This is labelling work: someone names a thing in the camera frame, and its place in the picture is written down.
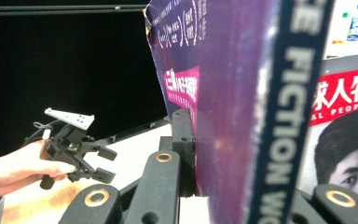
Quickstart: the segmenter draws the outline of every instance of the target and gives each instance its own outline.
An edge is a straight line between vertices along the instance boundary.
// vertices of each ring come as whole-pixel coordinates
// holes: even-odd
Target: finger
[[[30,147],[30,148],[41,148],[45,145],[45,141],[44,140],[38,140],[38,141],[34,141],[30,144],[28,144],[25,147]]]
[[[28,186],[36,181],[38,181],[42,175],[30,175],[26,178],[20,179],[18,181],[7,183],[5,185],[0,186],[0,197],[7,195],[13,191],[16,191],[18,189],[22,189],[25,186]]]
[[[39,158],[42,159],[42,160],[50,161],[51,158],[48,155],[48,143],[50,142],[50,140],[46,139],[46,140],[42,140],[42,141],[44,141],[44,145],[43,145],[42,149],[40,150]]]
[[[67,175],[59,175],[56,177],[53,177],[54,181],[60,181],[60,180],[64,180],[67,177]]]
[[[40,160],[34,167],[36,174],[58,176],[66,175],[75,171],[75,166],[62,161]]]

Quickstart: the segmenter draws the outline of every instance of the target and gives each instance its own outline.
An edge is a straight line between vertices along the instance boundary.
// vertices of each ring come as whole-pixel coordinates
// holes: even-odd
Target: book spine
[[[263,127],[244,223],[286,223],[289,217],[332,7],[332,0],[281,1],[267,112],[255,118]]]

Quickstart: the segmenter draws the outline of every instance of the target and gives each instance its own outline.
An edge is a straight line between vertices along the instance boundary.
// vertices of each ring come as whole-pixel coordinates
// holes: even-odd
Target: purple book
[[[168,114],[187,107],[211,223],[286,223],[333,1],[152,0]]]

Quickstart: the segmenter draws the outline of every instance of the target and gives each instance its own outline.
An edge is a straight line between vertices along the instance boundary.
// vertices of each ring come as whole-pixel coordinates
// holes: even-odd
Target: book cover
[[[286,223],[333,1],[152,0],[168,114],[187,107],[211,223]]]
[[[358,55],[323,61],[297,187],[320,184],[358,193]]]

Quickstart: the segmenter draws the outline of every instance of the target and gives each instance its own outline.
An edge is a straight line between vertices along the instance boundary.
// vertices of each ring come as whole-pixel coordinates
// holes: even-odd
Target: black background
[[[142,12],[0,17],[0,156],[48,107],[95,115],[96,139],[166,116]]]

